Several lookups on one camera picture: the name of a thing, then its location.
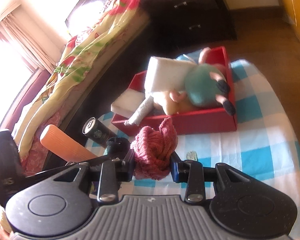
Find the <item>dark red knitted cloth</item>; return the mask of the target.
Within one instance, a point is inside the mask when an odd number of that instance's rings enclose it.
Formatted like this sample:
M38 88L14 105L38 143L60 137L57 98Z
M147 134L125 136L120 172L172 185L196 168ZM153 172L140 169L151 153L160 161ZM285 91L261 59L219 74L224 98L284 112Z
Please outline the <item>dark red knitted cloth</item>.
M164 119L157 131L143 127L130 146L135 153L135 178L162 180L167 177L170 157L177 145L178 136L171 118Z

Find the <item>white sponge block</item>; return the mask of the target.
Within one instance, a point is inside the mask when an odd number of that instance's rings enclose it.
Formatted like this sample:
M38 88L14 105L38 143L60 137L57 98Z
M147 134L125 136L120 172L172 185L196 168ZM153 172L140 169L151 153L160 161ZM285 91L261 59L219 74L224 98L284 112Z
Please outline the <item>white sponge block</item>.
M144 89L146 94L185 89L185 77L198 65L185 60L152 56L148 62Z
M145 94L127 88L110 106L113 113L130 118L145 99Z

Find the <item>grey white towel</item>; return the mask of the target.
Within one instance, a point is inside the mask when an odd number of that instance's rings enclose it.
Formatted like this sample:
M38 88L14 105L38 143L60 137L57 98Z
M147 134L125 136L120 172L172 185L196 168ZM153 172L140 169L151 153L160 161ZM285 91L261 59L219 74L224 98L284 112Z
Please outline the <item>grey white towel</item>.
M139 124L142 122L142 120L152 111L154 108L153 106L154 99L152 96L148 96L143 100L143 102L140 104L140 106L137 108L137 110L134 112L134 114L124 122L125 126L132 126L136 125L139 126Z

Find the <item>teal plush doll toy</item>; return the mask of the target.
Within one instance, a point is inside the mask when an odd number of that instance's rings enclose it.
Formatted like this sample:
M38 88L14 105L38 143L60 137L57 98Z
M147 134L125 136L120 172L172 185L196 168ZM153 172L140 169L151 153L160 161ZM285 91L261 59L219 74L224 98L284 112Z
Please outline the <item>teal plush doll toy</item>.
M198 67L185 77L185 90L176 89L161 94L157 105L168 116L175 114L222 107L230 116L236 114L235 106L228 99L230 85L221 71L221 64L208 64L211 48L204 48L198 59Z

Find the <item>black coffee can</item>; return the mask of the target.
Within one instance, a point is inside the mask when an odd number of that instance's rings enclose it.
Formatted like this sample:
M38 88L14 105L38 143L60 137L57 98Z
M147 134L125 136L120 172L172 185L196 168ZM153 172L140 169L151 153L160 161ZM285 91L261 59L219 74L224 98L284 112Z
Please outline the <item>black coffee can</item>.
M82 133L103 148L107 147L107 141L110 138L116 137L116 134L112 130L95 117L91 117L86 121L82 128Z

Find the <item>orange ribbed cylinder vase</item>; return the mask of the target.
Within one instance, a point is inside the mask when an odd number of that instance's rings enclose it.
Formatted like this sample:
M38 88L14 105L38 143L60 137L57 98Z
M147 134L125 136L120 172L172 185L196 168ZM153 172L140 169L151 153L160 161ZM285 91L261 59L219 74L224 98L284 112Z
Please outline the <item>orange ribbed cylinder vase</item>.
M40 135L40 143L65 161L79 163L97 157L55 125L44 128Z

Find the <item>red rectangular storage box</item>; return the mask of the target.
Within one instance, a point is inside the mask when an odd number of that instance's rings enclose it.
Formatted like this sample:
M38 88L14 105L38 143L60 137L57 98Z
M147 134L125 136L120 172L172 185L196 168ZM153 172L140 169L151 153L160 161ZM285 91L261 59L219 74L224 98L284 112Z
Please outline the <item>red rectangular storage box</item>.
M197 52L196 58L193 59L187 55L181 55L175 60L191 61L198 65L200 51ZM230 93L228 99L235 106L234 95L234 82L231 73L230 62L225 47L212 48L211 53L207 57L208 64L221 64L221 71L225 75L228 84L230 85ZM222 107L216 107L211 109L201 109L198 111L192 111L187 113L175 114L168 116L162 110L162 107L157 105L157 100L161 99L163 92L156 92L146 94L144 89L146 71L135 74L128 88L142 92L145 94L145 98L152 96L154 99L152 111L142 120L139 126L125 126L124 122L128 120L123 116L114 113L111 123L126 133L128 136L136 135L140 129L145 126L152 128L158 128L161 122L165 118L171 118L175 130L178 135L185 134L201 134L201 133L222 133L232 132L237 130L237 116L236 114L230 116Z

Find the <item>blue white checkered cloth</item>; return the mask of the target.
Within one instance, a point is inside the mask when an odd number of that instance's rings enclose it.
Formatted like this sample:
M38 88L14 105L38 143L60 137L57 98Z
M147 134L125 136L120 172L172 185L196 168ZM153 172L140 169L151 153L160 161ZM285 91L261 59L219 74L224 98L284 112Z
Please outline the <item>blue white checkered cloth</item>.
M300 239L300 144L264 75L246 60L231 67L237 130L181 135L176 152L181 159L195 152L205 167L227 163L289 195L298 208L290 236Z

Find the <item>beige window curtain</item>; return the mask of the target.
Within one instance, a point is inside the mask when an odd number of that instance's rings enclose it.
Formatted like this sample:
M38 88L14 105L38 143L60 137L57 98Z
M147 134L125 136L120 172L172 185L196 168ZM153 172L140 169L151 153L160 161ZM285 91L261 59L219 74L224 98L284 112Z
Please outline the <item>beige window curtain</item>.
M54 56L58 48L26 13L12 12L2 19L0 25L23 52L27 62L51 74L55 71Z

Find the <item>dark wooden nightstand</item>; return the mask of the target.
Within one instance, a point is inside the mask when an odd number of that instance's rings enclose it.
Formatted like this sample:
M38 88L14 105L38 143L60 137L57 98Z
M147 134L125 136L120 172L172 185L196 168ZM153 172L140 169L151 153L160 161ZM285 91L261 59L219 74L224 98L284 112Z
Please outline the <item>dark wooden nightstand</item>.
M224 0L142 0L160 53L237 38Z

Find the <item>floral bed quilt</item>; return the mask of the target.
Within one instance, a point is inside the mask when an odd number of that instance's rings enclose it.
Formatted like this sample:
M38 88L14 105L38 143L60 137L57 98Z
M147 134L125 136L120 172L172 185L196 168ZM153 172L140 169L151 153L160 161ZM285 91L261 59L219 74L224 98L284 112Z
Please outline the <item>floral bed quilt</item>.
M29 155L38 127L63 105L71 90L85 80L98 59L123 34L140 10L141 0L107 0L96 23L73 37L45 86L30 103L14 137L19 156Z

